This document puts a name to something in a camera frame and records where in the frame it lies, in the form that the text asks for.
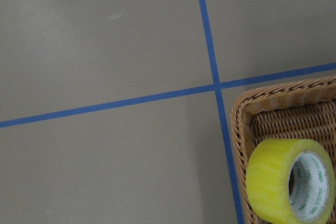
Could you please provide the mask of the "brown wicker basket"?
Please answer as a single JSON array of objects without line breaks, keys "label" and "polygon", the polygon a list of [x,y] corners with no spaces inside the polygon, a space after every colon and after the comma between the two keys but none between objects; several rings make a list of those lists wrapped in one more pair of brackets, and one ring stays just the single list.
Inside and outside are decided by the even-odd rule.
[{"label": "brown wicker basket", "polygon": [[244,92],[233,104],[230,130],[244,221],[264,223],[248,203],[248,160],[265,139],[305,138],[319,142],[335,163],[335,76]]}]

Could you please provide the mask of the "yellow packing tape roll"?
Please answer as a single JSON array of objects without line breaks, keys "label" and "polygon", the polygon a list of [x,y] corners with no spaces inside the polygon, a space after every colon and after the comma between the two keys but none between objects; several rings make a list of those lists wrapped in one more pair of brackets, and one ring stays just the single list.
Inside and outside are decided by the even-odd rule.
[{"label": "yellow packing tape roll", "polygon": [[269,223],[327,223],[335,198],[328,152],[309,139],[267,139],[253,151],[246,193],[255,214]]}]

